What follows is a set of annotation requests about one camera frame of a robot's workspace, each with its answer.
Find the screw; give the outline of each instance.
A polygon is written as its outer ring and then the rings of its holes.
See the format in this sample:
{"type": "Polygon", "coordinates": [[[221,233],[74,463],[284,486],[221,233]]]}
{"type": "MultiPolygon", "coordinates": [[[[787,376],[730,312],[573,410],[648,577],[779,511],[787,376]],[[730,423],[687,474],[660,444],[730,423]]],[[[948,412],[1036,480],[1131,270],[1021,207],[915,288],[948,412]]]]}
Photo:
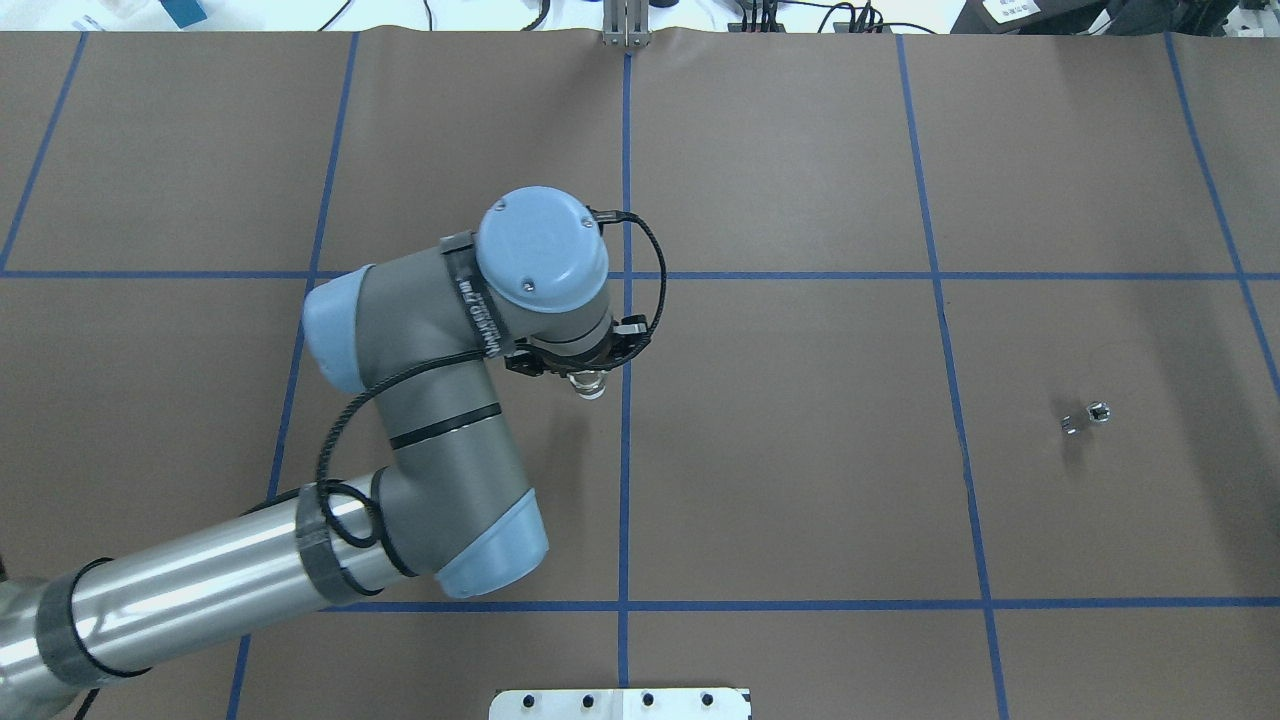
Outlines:
{"type": "Polygon", "coordinates": [[[1111,419],[1111,406],[1106,402],[1089,404],[1089,420],[1102,424],[1111,419]]]}

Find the white metal plate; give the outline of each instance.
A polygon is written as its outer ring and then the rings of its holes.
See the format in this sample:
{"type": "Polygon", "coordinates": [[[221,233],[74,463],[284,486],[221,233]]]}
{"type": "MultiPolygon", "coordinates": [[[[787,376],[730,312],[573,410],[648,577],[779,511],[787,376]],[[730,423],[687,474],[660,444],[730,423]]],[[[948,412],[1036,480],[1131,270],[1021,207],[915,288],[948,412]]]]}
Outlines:
{"type": "Polygon", "coordinates": [[[570,719],[750,720],[751,692],[735,688],[506,691],[489,706],[489,720],[570,719]]]}

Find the blue object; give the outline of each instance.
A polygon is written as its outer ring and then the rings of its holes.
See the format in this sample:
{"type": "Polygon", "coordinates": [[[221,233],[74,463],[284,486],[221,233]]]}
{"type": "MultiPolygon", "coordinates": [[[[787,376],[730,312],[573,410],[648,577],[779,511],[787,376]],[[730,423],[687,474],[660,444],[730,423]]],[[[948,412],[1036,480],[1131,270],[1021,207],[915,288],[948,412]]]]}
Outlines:
{"type": "Polygon", "coordinates": [[[476,260],[498,295],[536,313],[576,310],[609,277],[591,211],[550,187],[522,187],[494,204],[480,220],[476,260]]]}
{"type": "Polygon", "coordinates": [[[524,578],[547,557],[547,529],[530,488],[488,530],[435,574],[444,593],[463,600],[524,578]]]}
{"type": "Polygon", "coordinates": [[[343,392],[362,392],[356,357],[356,302],[365,273],[372,265],[338,275],[307,293],[302,302],[302,333],[320,372],[343,392]]]}
{"type": "Polygon", "coordinates": [[[160,6],[169,13],[178,27],[187,27],[209,18],[205,9],[200,6],[200,0],[160,0],[160,6]]]}

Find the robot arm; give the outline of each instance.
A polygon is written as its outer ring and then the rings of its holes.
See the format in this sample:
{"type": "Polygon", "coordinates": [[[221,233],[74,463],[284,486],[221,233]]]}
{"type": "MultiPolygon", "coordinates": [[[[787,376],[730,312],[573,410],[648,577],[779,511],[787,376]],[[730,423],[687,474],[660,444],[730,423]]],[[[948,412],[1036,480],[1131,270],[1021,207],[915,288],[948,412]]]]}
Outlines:
{"type": "Polygon", "coordinates": [[[603,392],[657,324],[611,313],[599,225],[618,217],[522,188],[476,233],[312,291],[307,346],[333,384],[376,405],[394,462],[324,477],[335,430],[297,493],[49,583],[0,583],[0,717],[50,717],[83,689],[404,577],[465,598],[536,568],[547,534],[483,360],[603,392]]]}

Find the metal clamp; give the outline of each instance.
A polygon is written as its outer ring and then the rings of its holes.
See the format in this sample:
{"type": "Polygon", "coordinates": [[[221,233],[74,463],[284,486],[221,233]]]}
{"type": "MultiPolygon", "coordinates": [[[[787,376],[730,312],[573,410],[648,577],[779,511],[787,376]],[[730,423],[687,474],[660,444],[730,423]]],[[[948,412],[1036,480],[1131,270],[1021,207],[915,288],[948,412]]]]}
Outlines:
{"type": "Polygon", "coordinates": [[[612,47],[649,45],[649,0],[604,0],[603,41],[612,47]]]}

